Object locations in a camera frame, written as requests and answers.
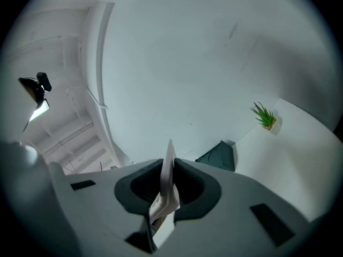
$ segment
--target dark teal object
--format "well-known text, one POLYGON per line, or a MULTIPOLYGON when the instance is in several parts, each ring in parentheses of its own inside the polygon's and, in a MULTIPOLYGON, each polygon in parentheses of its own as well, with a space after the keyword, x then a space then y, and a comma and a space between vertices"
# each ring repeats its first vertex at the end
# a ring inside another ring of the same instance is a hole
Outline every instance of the dark teal object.
POLYGON ((235 171, 234 152, 232 147, 223 141, 195 161, 215 168, 235 171))

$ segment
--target wall-mounted light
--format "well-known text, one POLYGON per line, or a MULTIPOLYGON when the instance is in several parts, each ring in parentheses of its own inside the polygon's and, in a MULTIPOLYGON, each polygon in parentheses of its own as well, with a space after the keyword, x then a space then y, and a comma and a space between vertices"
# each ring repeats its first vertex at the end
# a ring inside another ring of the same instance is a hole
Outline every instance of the wall-mounted light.
POLYGON ((36 109, 34 113, 32 114, 29 122, 31 122, 34 118, 40 116, 42 113, 46 112, 49 109, 50 109, 50 106, 48 104, 48 101, 44 99, 42 105, 38 109, 36 109))

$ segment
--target white furniture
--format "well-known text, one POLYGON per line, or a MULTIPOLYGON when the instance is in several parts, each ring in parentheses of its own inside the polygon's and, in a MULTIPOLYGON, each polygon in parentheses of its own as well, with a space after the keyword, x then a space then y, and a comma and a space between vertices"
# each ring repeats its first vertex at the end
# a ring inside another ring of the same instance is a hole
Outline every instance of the white furniture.
POLYGON ((284 198, 309 221, 329 211, 343 174, 343 144, 322 123, 279 99, 275 136, 256 125, 233 145, 236 173, 284 198))

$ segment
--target small white pot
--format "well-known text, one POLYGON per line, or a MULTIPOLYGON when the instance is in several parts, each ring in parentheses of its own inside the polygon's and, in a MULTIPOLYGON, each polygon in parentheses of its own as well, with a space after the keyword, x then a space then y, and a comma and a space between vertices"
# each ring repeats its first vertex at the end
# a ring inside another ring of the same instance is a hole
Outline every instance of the small white pot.
POLYGON ((276 119, 276 122, 274 123, 273 127, 269 130, 269 132, 272 135, 277 135, 281 129, 281 121, 279 119, 277 119, 276 117, 275 117, 275 119, 276 119))

